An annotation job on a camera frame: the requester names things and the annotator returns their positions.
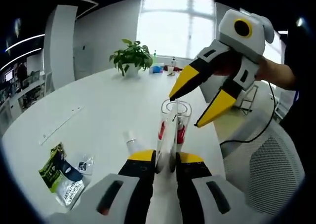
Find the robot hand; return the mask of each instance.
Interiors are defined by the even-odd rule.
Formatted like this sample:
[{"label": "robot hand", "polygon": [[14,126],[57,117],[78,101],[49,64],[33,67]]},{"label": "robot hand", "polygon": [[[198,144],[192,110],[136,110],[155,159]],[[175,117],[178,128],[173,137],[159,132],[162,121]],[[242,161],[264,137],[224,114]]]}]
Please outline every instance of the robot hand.
[{"label": "robot hand", "polygon": [[252,85],[259,69],[258,61],[265,49],[265,40],[271,43],[273,38],[273,27],[267,18],[228,10],[219,24],[218,39],[184,67],[169,94],[170,100],[197,88],[223,67],[226,57],[232,57],[240,65],[239,71],[225,80],[195,126],[200,128],[212,122],[234,105],[242,90],[246,91]]}]

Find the display screen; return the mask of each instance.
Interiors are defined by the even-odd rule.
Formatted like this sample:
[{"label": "display screen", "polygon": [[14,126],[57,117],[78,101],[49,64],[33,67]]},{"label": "display screen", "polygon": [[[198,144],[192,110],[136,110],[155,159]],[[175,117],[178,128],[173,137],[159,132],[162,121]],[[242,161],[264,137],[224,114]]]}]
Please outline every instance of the display screen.
[{"label": "display screen", "polygon": [[13,71],[10,71],[5,75],[5,81],[10,81],[11,79],[13,79]]}]

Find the round table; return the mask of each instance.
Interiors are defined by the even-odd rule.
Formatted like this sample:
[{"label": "round table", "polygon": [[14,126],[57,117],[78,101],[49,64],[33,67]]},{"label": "round table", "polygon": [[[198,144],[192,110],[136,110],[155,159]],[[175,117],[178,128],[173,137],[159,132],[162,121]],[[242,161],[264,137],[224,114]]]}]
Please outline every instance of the round table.
[{"label": "round table", "polygon": [[[110,69],[72,82],[27,109],[4,134],[3,155],[8,167],[40,215],[66,212],[38,172],[59,142],[69,157],[78,152],[94,155],[88,188],[109,173],[117,173],[126,162],[129,154],[124,130],[132,130],[145,148],[156,149],[160,107],[176,77],[150,75],[148,71],[140,71],[139,76],[124,78]],[[201,156],[213,175],[225,177],[213,123],[194,127],[207,107],[200,89],[181,100],[193,110],[182,151]]]}]

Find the white pot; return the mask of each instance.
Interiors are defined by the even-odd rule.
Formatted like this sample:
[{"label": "white pot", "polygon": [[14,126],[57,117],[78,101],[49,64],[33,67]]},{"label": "white pot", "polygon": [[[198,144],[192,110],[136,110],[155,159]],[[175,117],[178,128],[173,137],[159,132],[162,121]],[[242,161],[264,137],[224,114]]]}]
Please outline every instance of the white pot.
[{"label": "white pot", "polygon": [[135,64],[125,64],[125,65],[123,65],[123,68],[125,68],[126,65],[129,65],[129,68],[125,72],[125,76],[126,77],[137,77],[138,71],[140,70],[140,67],[135,67]]}]

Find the green leaves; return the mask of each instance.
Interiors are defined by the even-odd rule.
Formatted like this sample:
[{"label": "green leaves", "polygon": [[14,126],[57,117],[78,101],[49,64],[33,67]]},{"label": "green leaves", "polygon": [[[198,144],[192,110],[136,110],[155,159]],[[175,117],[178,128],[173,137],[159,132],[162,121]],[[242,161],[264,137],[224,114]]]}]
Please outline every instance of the green leaves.
[{"label": "green leaves", "polygon": [[132,42],[128,39],[122,39],[122,41],[126,44],[132,45]]},{"label": "green leaves", "polygon": [[127,44],[127,48],[114,51],[114,54],[110,55],[109,61],[113,60],[115,68],[121,71],[123,76],[130,68],[130,64],[135,64],[135,67],[140,67],[143,70],[153,64],[146,45],[141,46],[138,40],[132,42],[128,39],[122,39],[122,41]]}]

